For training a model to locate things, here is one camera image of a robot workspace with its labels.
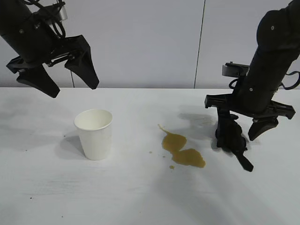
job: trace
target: brown liquid puddle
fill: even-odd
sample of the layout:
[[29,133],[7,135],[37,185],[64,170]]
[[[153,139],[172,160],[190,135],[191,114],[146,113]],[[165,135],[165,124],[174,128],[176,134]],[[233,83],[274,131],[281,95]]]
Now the brown liquid puddle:
[[172,154],[172,160],[175,163],[181,165],[191,165],[199,168],[205,167],[206,163],[198,151],[196,151],[195,149],[187,149],[181,151],[181,149],[187,143],[187,139],[184,136],[172,134],[163,129],[160,125],[158,126],[167,134],[167,136],[163,139],[162,146],[165,150]]

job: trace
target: white paper cup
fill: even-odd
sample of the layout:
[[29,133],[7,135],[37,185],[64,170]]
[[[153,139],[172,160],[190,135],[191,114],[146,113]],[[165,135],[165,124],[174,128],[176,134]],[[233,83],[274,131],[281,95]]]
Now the white paper cup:
[[76,116],[74,124],[86,158],[101,160],[107,157],[112,144],[112,120],[112,114],[101,109],[90,109]]

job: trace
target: black robotic arm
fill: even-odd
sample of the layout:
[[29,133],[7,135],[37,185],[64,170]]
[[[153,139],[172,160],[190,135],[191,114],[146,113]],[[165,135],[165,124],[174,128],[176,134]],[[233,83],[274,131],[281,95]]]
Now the black robotic arm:
[[232,94],[207,95],[205,107],[214,106],[218,112],[216,130],[217,146],[230,150],[245,170],[253,165],[243,156],[246,140],[237,116],[230,111],[253,118],[249,139],[253,141],[263,132],[278,125],[278,116],[291,119],[295,111],[272,98],[282,84],[291,63],[300,55],[300,0],[292,1],[288,7],[269,11],[261,20],[257,30],[258,48],[250,66],[226,63],[223,75],[235,77],[230,83]]
[[[36,5],[40,10],[31,13],[27,5]],[[90,88],[95,89],[99,84],[85,38],[82,35],[65,37],[61,24],[66,18],[64,5],[62,0],[47,7],[39,0],[0,1],[0,35],[19,54],[7,67],[13,73],[19,73],[18,82],[53,98],[60,89],[45,71],[43,63],[52,67],[67,61],[65,68],[77,74]]]

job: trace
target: table surface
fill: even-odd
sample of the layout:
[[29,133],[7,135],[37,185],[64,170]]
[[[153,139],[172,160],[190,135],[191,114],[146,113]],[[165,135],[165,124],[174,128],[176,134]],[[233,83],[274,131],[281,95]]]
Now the table surface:
[[[230,90],[0,88],[2,225],[298,225],[300,116],[248,143],[253,172],[216,149],[206,94]],[[274,100],[300,111],[300,90]],[[112,112],[112,152],[87,160],[73,125],[87,109]],[[240,116],[247,134],[252,123]],[[178,165],[166,130],[187,138],[206,166]]]

